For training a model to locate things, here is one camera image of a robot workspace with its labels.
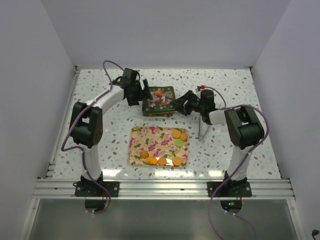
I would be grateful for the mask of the gold tin lid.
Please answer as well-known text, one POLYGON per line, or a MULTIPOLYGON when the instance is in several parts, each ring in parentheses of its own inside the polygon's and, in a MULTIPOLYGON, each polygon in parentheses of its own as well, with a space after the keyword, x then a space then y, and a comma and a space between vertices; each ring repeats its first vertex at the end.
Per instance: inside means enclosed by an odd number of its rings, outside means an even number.
POLYGON ((142 110, 152 110, 159 112, 175 111, 171 101, 176 99, 173 86, 150 87, 152 100, 145 99, 142 102, 142 110))

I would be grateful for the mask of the metal tongs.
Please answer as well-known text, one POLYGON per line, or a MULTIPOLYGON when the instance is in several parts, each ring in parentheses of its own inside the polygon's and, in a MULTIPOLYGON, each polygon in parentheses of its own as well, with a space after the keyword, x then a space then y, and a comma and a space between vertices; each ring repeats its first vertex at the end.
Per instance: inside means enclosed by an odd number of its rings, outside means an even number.
POLYGON ((206 124, 202 117, 199 117, 199 123, 198 123, 198 141, 202 141, 204 136, 206 135, 208 129, 210 128, 210 125, 206 124))

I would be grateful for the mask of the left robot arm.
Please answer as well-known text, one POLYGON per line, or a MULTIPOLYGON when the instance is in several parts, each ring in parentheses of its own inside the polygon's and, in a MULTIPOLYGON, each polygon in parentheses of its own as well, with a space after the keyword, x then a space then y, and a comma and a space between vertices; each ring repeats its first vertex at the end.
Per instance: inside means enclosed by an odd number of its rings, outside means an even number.
POLYGON ((75 143, 82 155, 80 181, 75 182, 75 196, 107 196, 103 184, 103 172, 99 163, 99 143, 102 139, 104 114, 114 105, 126 100, 129 106, 137 106, 143 100, 152 100, 147 79, 141 79, 136 70, 125 68, 122 75, 109 81, 109 89, 87 102, 73 105, 68 138, 75 143))

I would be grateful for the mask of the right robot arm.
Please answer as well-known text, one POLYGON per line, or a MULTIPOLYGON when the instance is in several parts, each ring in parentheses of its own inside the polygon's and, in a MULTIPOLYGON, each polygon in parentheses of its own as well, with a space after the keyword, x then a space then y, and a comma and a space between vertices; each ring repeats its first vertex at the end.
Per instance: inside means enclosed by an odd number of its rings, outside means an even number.
POLYGON ((197 112, 208 126, 226 125, 233 145, 230 164, 225 171, 219 188, 227 196, 235 196, 247 181, 247 169, 252 152, 266 140, 270 127, 267 118, 258 108, 249 104, 217 108, 215 94, 222 96, 212 87, 199 88, 196 93, 189 90, 183 96, 173 100, 171 105, 176 112, 188 116, 197 112))

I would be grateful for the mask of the floral cookie tin box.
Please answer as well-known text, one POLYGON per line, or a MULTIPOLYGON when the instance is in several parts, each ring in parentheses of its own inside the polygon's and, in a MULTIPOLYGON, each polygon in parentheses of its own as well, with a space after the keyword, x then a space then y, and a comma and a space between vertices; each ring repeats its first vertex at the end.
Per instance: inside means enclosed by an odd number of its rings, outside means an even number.
POLYGON ((174 114, 174 110, 170 111, 155 111, 155 110, 143 110, 142 115, 144 117, 172 117, 174 114))

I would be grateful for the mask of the round orange cookie top-right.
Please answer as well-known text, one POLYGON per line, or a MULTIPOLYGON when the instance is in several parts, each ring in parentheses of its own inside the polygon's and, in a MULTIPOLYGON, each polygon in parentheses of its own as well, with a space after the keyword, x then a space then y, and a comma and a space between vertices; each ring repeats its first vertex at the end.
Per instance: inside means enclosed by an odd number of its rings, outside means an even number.
POLYGON ((172 137, 175 138, 175 139, 179 139, 181 136, 181 132, 177 129, 175 129, 173 132, 172 132, 172 137))

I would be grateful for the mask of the scalloped orange cookie right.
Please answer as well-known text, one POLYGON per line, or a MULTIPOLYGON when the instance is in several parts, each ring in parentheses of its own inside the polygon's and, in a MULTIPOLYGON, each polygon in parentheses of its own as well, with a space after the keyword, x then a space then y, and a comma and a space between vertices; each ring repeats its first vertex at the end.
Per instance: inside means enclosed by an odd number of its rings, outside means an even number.
POLYGON ((188 139, 188 134, 186 132, 183 132, 180 134, 179 137, 182 141, 186 141, 188 139))

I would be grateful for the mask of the green sandwich cookie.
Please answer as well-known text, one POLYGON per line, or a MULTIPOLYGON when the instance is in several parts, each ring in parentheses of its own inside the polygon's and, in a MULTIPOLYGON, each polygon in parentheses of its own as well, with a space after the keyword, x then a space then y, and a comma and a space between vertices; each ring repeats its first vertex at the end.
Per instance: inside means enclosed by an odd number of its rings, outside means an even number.
POLYGON ((179 138, 175 140, 174 144, 176 147, 181 148, 184 145, 184 141, 179 138))

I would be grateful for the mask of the swirl butter cookie lower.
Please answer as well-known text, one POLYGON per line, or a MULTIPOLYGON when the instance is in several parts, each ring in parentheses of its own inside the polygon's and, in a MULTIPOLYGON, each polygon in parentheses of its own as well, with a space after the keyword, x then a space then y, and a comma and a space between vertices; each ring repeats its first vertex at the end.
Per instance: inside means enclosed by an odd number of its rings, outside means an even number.
POLYGON ((148 158, 148 157, 149 157, 148 151, 142 150, 142 151, 140 152, 140 157, 141 157, 142 159, 148 158))

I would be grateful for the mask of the dotted round cookie bottom-right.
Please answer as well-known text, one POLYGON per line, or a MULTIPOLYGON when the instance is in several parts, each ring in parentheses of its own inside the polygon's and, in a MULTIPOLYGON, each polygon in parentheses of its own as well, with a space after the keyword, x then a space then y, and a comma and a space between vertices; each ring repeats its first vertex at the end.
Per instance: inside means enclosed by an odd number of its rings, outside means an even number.
POLYGON ((180 166, 180 165, 182 164, 182 158, 179 157, 179 156, 173 157, 173 159, 172 159, 172 164, 173 164, 174 166, 180 166))

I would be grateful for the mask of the plain round orange cookie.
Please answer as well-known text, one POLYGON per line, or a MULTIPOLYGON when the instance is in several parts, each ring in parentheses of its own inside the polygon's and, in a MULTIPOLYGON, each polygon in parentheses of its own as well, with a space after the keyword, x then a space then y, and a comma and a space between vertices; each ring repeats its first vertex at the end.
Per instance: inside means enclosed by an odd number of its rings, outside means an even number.
POLYGON ((167 159, 165 157, 160 157, 157 161, 158 165, 165 166, 167 164, 167 159))

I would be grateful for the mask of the orange fish cookie lower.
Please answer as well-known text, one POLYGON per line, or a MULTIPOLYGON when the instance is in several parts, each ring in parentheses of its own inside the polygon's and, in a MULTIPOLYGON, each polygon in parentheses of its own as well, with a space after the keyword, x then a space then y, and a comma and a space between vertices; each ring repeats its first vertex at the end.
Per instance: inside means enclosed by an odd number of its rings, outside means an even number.
POLYGON ((158 160, 157 160, 157 158, 156 157, 153 157, 153 156, 149 156, 149 157, 147 157, 146 158, 146 163, 148 164, 148 165, 157 165, 158 164, 158 160))

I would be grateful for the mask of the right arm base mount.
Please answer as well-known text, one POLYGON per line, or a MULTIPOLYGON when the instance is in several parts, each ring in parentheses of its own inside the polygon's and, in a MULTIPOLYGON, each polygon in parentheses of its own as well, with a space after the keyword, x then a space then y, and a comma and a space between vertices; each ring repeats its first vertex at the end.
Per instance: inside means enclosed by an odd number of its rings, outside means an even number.
MULTIPOLYGON (((208 181, 206 183, 208 196, 211 197, 221 184, 222 182, 218 181, 208 181)), ((218 189, 214 196, 220 198, 250 198, 253 196, 253 194, 250 183, 246 181, 246 179, 244 179, 239 181, 229 180, 221 188, 218 189)))

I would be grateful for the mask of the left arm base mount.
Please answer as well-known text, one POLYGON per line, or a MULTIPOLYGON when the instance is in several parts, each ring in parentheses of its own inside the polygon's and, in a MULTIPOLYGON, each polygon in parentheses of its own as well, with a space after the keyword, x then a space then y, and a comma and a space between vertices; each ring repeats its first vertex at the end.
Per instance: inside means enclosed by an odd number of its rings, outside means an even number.
MULTIPOLYGON (((109 195, 112 197, 118 197, 120 191, 119 181, 103 181, 99 183, 104 189, 108 190, 109 195)), ((75 187, 74 195, 76 197, 102 197, 106 196, 105 190, 93 182, 84 183, 82 181, 74 182, 72 184, 75 187)))

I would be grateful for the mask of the aluminium frame rail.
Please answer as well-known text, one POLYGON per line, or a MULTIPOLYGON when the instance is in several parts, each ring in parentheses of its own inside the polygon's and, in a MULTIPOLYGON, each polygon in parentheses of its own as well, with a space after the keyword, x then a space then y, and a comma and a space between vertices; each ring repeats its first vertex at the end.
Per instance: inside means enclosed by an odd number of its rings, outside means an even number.
MULTIPOLYGON (((208 200, 219 180, 145 179, 106 180, 116 200, 208 200)), ((32 197, 35 199, 74 199, 76 180, 39 179, 32 197)), ((295 194, 289 180, 253 179, 241 190, 233 191, 225 199, 293 200, 295 194)))

